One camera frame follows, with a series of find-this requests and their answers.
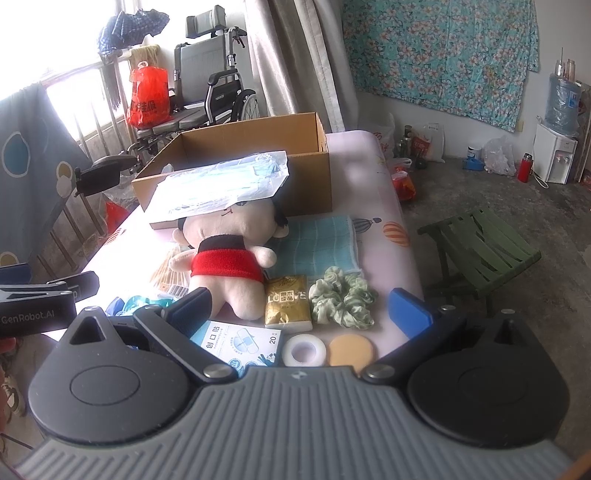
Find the stuffed doll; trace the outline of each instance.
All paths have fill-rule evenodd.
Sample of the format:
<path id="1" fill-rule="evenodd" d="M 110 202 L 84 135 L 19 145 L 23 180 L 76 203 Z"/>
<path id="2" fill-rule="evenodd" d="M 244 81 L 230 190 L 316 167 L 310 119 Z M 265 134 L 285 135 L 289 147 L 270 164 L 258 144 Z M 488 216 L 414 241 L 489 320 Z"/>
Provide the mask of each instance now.
<path id="1" fill-rule="evenodd" d="M 256 320 L 265 313 L 263 268 L 275 265 L 271 237 L 289 232 L 287 219 L 272 199 L 238 202 L 213 213 L 181 218 L 173 238 L 191 247 L 170 260 L 173 271 L 189 271 L 189 291 L 206 287 L 215 317 L 228 302 L 237 317 Z"/>

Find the pink bedsheet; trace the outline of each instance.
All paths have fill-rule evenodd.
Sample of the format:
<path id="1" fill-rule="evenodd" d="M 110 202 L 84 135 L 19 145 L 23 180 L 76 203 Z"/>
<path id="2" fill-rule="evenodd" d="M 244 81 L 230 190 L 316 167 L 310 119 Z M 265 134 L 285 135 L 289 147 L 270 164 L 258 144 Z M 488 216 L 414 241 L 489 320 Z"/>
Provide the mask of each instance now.
<path id="1" fill-rule="evenodd" d="M 327 135 L 333 192 L 333 215 L 354 219 L 359 264 L 370 285 L 379 293 L 372 307 L 375 325 L 366 331 L 345 330 L 338 325 L 316 326 L 310 333 L 327 344 L 343 333 L 366 336 L 376 347 L 376 357 L 385 355 L 406 341 L 388 316 L 389 292 L 402 287 L 422 298 L 417 268 L 400 203 L 391 183 L 376 138 L 364 131 Z M 134 294 L 147 283 L 160 263 L 172 230 L 154 231 L 137 208 L 120 228 L 120 234 L 104 245 L 85 270 L 94 270 L 100 290 L 91 299 L 78 302 L 78 310 L 90 305 L 106 308 L 115 297 Z M 236 322 L 228 306 L 222 321 Z M 58 339 L 62 332 L 53 332 Z"/>

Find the face mask package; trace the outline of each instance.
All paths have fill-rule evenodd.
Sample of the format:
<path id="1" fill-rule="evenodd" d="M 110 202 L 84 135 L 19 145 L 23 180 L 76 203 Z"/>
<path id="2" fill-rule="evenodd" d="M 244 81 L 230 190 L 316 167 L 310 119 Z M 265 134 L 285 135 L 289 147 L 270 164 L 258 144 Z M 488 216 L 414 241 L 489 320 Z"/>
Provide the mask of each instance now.
<path id="1" fill-rule="evenodd" d="M 166 222 L 217 212 L 272 197 L 288 176 L 284 151 L 179 171 L 158 184 L 145 213 L 150 222 Z"/>

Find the doll face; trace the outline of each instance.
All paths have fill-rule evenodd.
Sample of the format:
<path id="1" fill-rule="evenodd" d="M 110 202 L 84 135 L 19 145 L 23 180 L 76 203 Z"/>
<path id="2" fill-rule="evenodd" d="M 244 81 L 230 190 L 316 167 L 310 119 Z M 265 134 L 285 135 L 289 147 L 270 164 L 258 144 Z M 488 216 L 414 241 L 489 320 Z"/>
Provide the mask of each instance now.
<path id="1" fill-rule="evenodd" d="M 271 199 L 235 203 L 225 210 L 188 217 L 183 225 L 186 242 L 195 248 L 214 235 L 241 235 L 247 244 L 264 245 L 271 237 L 286 234 L 287 226 L 280 228 L 275 221 Z"/>

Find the window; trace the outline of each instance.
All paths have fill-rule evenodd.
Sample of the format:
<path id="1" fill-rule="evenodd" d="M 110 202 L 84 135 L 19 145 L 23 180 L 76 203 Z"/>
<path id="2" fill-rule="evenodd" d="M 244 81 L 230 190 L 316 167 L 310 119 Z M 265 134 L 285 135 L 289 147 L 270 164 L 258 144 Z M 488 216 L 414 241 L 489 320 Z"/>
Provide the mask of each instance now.
<path id="1" fill-rule="evenodd" d="M 41 78 L 97 61 L 100 30 L 116 14 L 117 3 L 117 0 L 3 2 L 2 16 L 6 21 L 0 29 L 0 44 L 4 46 L 2 61 L 8 68 L 0 76 L 0 99 Z M 127 86 L 126 62 L 121 67 Z M 84 134 L 96 128 L 91 103 L 101 125 L 111 120 L 98 70 L 75 75 L 48 87 L 47 91 L 74 138 L 79 136 L 74 111 Z"/>

